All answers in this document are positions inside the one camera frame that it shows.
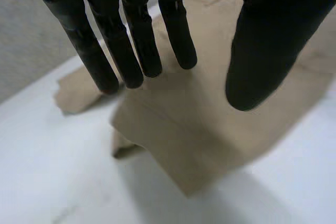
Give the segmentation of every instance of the white table surface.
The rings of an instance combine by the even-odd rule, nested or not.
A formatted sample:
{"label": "white table surface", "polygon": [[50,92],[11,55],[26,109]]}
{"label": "white table surface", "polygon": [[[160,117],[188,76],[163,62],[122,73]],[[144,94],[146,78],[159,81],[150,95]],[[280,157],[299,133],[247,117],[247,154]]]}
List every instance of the white table surface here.
{"label": "white table surface", "polygon": [[111,157],[117,100],[58,110],[56,81],[80,65],[0,105],[1,224],[335,223],[336,82],[277,148],[187,199],[148,152]]}

